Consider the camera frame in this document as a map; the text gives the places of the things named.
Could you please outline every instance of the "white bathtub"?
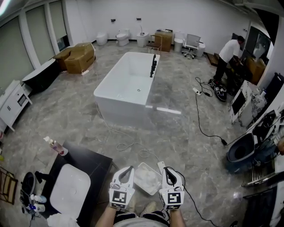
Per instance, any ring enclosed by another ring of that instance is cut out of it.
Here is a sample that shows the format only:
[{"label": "white bathtub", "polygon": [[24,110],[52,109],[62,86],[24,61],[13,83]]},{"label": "white bathtub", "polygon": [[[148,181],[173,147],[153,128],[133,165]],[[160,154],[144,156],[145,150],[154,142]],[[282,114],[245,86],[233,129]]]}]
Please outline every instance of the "white bathtub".
[{"label": "white bathtub", "polygon": [[141,127],[147,118],[146,101],[157,66],[150,77],[154,54],[128,52],[116,63],[94,91],[106,122]]}]

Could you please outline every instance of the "roller shade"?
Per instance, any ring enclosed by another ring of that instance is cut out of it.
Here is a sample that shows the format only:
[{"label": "roller shade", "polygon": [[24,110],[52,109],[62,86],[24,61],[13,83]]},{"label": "roller shade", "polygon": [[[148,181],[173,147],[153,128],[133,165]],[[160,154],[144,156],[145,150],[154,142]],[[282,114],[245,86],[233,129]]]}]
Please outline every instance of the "roller shade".
[{"label": "roller shade", "polygon": [[19,18],[0,27],[0,87],[5,90],[13,80],[22,80],[34,69],[28,57]]},{"label": "roller shade", "polygon": [[64,19],[63,19],[61,1],[50,3],[49,7],[50,7],[50,14],[51,14],[51,20],[52,20],[54,33],[55,33],[56,39],[59,40],[60,38],[67,35],[65,24],[64,24]]},{"label": "roller shade", "polygon": [[26,12],[26,16],[36,55],[40,64],[44,64],[54,56],[54,51],[47,30],[44,6],[40,6]]}]

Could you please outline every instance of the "gray tile floor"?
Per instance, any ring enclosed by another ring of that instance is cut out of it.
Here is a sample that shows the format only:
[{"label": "gray tile floor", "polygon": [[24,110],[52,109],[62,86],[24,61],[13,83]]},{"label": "gray tile floor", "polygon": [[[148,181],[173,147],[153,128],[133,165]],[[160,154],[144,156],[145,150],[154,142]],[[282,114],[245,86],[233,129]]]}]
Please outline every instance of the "gray tile floor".
[{"label": "gray tile floor", "polygon": [[[85,146],[95,152],[109,156],[119,167],[138,166],[141,162],[157,168],[154,156],[142,158],[138,155],[140,145],[133,145],[125,151],[117,151],[118,143],[132,140],[119,133],[109,131],[99,117],[93,96],[94,89],[115,63],[128,51],[145,52],[145,48],[130,43],[118,47],[108,42],[96,47],[97,59],[85,76],[61,74],[44,92],[31,97],[33,105],[26,108],[15,125],[16,131],[9,131],[3,144],[5,161],[1,165],[23,180],[28,171],[49,173],[56,153],[43,140],[51,136],[59,142],[65,140]],[[153,128],[149,130],[111,125],[133,137],[135,142],[146,146],[160,160],[182,172],[186,188],[195,199],[201,214],[212,219],[219,226],[229,226],[234,220],[242,221],[246,203],[243,195],[249,192],[241,187],[243,176],[232,176],[223,168],[227,147],[219,138],[205,137],[198,128],[195,94],[192,86],[200,89],[195,77],[208,81],[215,73],[206,57],[194,60],[184,59],[181,54],[162,52],[154,86],[148,99],[153,106],[149,112]],[[240,136],[245,130],[229,122],[228,104],[215,96],[198,97],[201,127],[207,134],[216,134],[227,142]],[[157,107],[179,111],[159,111]],[[42,185],[37,184],[38,192]],[[0,201],[0,222],[4,227],[29,226],[28,215],[21,213],[19,202],[20,184],[14,205]],[[161,208],[158,194],[150,197],[140,190],[136,192],[137,212],[151,200]],[[198,216],[193,202],[185,196],[181,208],[187,226],[210,226]],[[47,226],[45,219],[37,218],[34,226]]]}]

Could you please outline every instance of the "white sink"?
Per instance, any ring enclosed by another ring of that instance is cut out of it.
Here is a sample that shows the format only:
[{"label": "white sink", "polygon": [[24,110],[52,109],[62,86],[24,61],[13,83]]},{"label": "white sink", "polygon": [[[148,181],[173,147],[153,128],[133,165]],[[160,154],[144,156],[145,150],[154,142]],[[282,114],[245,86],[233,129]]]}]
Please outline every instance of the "white sink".
[{"label": "white sink", "polygon": [[50,203],[61,214],[68,214],[77,219],[90,185],[88,174],[70,164],[65,164],[53,187]]}]

